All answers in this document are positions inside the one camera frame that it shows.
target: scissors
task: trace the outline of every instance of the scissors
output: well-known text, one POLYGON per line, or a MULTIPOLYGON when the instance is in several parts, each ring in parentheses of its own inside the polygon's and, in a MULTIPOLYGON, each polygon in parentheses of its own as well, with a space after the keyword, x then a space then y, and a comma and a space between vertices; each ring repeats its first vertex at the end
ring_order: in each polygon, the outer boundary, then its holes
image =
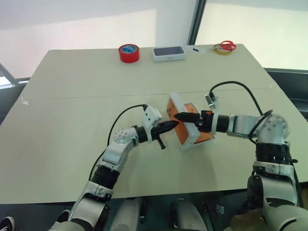
POLYGON ((228 50, 228 51, 232 51, 236 49, 236 45, 229 40, 223 41, 219 44, 220 48, 228 50))

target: wall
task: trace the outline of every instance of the wall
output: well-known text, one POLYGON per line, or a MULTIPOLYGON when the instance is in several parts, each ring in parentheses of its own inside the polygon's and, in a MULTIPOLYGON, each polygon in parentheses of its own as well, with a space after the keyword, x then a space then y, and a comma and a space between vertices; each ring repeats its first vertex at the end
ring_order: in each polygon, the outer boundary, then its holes
POLYGON ((266 68, 308 70, 307 0, 207 0, 196 44, 243 43, 266 68))
POLYGON ((196 0, 2 0, 0 63, 30 77, 48 50, 187 44, 196 0))

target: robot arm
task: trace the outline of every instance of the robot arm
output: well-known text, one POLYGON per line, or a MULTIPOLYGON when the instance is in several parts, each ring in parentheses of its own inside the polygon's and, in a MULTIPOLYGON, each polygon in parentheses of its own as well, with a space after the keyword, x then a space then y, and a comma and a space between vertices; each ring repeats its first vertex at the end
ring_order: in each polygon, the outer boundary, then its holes
POLYGON ((128 158, 129 152, 139 143, 158 140, 159 135, 172 130, 177 121, 158 123, 161 115, 157 109, 148 106, 143 116, 143 126, 121 129, 115 133, 113 142, 95 163, 90 180, 75 202, 68 221, 58 224, 52 231, 102 231, 110 208, 113 187, 128 158))
POLYGON ((261 116, 219 115, 218 98, 213 92, 205 96, 212 111, 200 114, 179 113, 175 118, 194 123, 201 132, 224 132, 228 136, 250 139, 256 144, 256 161, 248 179, 247 197, 253 209, 261 208, 273 231, 308 230, 308 211, 297 205, 295 170, 285 119, 272 110, 261 116))

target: beige table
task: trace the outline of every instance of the beige table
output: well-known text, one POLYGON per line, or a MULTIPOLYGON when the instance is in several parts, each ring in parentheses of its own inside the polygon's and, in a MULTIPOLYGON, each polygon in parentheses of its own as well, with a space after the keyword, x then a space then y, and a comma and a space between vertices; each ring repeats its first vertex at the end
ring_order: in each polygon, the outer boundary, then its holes
MULTIPOLYGON (((147 103, 166 119, 169 92, 180 92, 185 102, 208 109, 205 92, 226 80, 243 82, 263 111, 285 117, 299 180, 307 181, 308 124, 243 45, 229 56, 209 50, 164 63, 154 63, 144 48, 134 64, 120 62, 116 49, 50 51, 0 126, 0 203, 76 200, 124 108, 147 103)), ((240 86, 216 92, 222 114, 258 115, 240 86)), ((141 109, 131 110, 115 129, 140 125, 141 116, 141 109)), ((246 187, 255 159, 248 140, 217 134, 215 141, 183 152, 172 132, 162 139, 165 150, 153 142, 130 153, 115 198, 246 187)))

